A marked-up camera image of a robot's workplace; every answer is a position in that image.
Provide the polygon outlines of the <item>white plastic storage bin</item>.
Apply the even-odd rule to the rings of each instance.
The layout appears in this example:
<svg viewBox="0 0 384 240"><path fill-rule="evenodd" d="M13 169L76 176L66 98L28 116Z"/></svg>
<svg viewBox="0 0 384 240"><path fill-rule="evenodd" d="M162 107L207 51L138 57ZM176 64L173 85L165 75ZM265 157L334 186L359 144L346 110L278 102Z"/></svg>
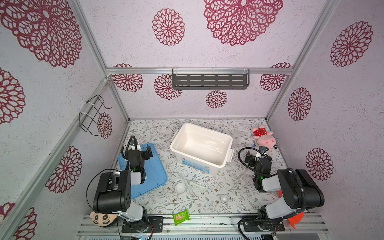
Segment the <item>white plastic storage bin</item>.
<svg viewBox="0 0 384 240"><path fill-rule="evenodd" d="M172 137L170 149L180 163L213 177L232 161L232 143L230 135L185 123Z"/></svg>

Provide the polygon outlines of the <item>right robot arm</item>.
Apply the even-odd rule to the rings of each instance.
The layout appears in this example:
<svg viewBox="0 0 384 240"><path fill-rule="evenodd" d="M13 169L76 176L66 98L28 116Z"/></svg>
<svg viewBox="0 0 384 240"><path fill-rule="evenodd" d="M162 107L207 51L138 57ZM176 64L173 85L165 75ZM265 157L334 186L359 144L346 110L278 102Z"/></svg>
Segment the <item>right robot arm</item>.
<svg viewBox="0 0 384 240"><path fill-rule="evenodd" d="M262 206L257 215L242 217L238 230L245 240L244 231L272 232L275 237L284 231L284 221L303 214L306 210L322 207L325 196L306 170L286 168L271 174L272 158L266 147L245 147L238 151L239 162L254 173L254 185L260 193L278 193L275 202Z"/></svg>

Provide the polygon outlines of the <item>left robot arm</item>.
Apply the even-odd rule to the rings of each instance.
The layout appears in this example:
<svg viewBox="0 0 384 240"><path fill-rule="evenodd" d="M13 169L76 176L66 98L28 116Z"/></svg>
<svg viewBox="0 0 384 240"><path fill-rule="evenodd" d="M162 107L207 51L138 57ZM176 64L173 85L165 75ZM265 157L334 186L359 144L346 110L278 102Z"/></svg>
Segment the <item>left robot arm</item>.
<svg viewBox="0 0 384 240"><path fill-rule="evenodd" d="M123 170L105 169L99 178L93 204L89 205L90 218L98 227L108 227L118 219L133 231L154 230L145 207L132 202L132 186L142 185L146 180L145 161L153 156L152 149L142 150L135 136L121 148L126 166Z"/></svg>

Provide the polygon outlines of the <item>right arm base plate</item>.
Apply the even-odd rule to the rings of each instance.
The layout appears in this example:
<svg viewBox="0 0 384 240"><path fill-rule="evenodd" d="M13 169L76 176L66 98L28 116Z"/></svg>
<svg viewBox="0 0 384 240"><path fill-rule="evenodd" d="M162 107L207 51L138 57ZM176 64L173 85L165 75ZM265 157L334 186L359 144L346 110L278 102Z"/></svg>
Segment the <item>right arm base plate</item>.
<svg viewBox="0 0 384 240"><path fill-rule="evenodd" d="M243 216L240 225L246 232L284 232L281 220L259 219L257 216Z"/></svg>

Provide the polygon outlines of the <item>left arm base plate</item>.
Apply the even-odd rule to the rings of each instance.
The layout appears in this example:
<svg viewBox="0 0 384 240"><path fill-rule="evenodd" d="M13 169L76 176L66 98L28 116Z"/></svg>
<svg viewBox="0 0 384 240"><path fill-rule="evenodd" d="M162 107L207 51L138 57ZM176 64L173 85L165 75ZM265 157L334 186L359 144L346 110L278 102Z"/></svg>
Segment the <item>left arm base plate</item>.
<svg viewBox="0 0 384 240"><path fill-rule="evenodd" d="M124 221L122 233L161 233L163 231L164 217L149 216L136 222Z"/></svg>

